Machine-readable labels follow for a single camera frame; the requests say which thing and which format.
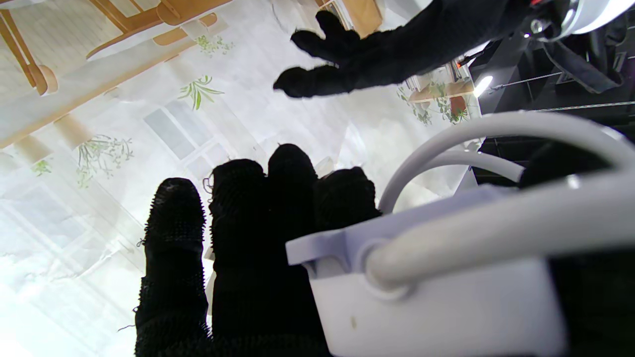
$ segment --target chair leg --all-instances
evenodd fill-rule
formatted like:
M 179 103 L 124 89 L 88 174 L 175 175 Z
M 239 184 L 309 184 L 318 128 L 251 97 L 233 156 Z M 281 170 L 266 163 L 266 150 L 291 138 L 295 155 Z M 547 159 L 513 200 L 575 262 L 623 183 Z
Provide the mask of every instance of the chair leg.
M 15 39 L 11 35 L 11 31 L 9 30 L 9 28 L 7 27 L 5 23 L 4 11 L 5 10 L 0 11 L 0 13 L 2 14 L 2 17 L 0 18 L 0 35 L 2 35 L 4 42 L 7 44 L 7 46 L 9 46 L 9 50 L 11 50 L 13 56 L 18 61 L 20 68 L 22 68 L 22 72 L 24 72 L 24 75 L 27 77 L 27 80 L 29 81 L 29 84 L 32 87 L 35 87 L 36 82 L 33 79 L 33 76 L 31 75 L 31 71 L 29 70 L 29 67 L 28 67 L 29 65 L 27 64 L 27 61 L 22 56 L 20 47 L 15 42 Z

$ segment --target black glove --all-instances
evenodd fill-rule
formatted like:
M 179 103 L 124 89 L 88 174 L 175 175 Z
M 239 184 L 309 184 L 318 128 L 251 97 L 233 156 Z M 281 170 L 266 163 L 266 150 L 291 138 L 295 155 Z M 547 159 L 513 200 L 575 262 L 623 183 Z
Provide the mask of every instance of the black glove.
M 291 40 L 303 51 L 335 65 L 309 71 L 294 67 L 280 74 L 275 90 L 289 97 L 348 93 L 402 83 L 457 58 L 480 44 L 507 35 L 533 11 L 531 0 L 433 0 L 410 22 L 397 29 L 360 39 L 339 19 L 320 11 L 321 39 L 301 30 Z
M 380 215 L 360 168 L 319 179 L 308 156 L 282 145 L 269 160 L 234 160 L 213 171 L 215 253 L 212 324 L 203 289 L 204 218 L 191 182 L 157 190 L 146 235 L 137 356 L 330 356 L 306 270 L 284 244 Z

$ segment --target light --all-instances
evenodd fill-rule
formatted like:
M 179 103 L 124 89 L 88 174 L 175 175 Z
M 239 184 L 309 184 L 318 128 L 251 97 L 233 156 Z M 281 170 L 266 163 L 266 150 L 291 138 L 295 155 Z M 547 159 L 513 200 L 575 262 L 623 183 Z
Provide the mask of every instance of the light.
M 576 190 L 580 188 L 580 177 L 577 175 L 569 175 L 566 177 L 566 184 L 570 189 Z
M 476 85 L 474 89 L 474 95 L 476 98 L 480 97 L 483 92 L 490 87 L 491 82 L 494 80 L 494 77 L 487 76 L 481 79 L 481 81 Z

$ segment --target window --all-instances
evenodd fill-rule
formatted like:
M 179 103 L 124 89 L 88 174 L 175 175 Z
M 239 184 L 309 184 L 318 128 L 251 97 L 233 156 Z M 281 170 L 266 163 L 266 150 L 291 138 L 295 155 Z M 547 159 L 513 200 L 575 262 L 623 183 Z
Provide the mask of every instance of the window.
M 212 139 L 212 134 L 196 113 L 179 100 L 168 103 L 165 108 L 157 109 L 145 117 L 144 121 L 179 160 L 183 160 Z

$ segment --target white tube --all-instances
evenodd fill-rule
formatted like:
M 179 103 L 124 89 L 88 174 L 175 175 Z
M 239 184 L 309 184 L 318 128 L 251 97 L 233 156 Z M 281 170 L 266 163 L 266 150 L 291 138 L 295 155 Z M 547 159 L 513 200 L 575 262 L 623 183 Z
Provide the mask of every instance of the white tube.
M 473 151 L 446 151 L 436 158 L 430 160 L 426 165 L 418 170 L 418 174 L 433 168 L 448 165 L 467 165 L 482 168 L 498 175 L 501 175 L 514 182 L 520 180 L 524 167 L 511 161 L 501 159 L 494 155 L 483 154 Z
M 635 163 L 635 147 L 615 140 L 615 131 L 565 114 L 508 112 L 461 123 L 435 135 L 413 152 L 388 182 L 379 209 L 391 213 L 403 187 L 418 175 L 418 168 L 446 150 L 475 138 L 527 135 L 557 140 L 593 152 L 617 167 Z
M 523 191 L 419 225 L 369 254 L 369 280 L 391 289 L 521 257 L 635 245 L 635 170 Z

